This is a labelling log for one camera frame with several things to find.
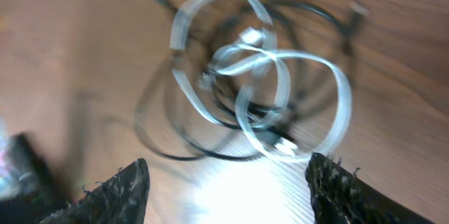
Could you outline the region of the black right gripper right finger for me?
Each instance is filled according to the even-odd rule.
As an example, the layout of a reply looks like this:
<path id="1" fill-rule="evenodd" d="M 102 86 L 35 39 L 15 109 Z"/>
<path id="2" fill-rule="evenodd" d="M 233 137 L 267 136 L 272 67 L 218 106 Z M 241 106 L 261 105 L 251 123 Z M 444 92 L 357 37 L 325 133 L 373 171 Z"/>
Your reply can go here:
<path id="1" fill-rule="evenodd" d="M 432 224 L 315 152 L 305 171 L 315 224 Z"/>

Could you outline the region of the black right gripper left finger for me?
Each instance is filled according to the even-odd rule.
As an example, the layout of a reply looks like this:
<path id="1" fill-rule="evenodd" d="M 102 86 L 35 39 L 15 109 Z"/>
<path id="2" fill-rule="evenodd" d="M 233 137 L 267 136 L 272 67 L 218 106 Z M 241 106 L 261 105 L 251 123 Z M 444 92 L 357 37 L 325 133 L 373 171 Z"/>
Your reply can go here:
<path id="1" fill-rule="evenodd" d="M 76 204 L 60 209 L 41 224 L 143 224 L 150 189 L 147 161 L 136 159 Z"/>

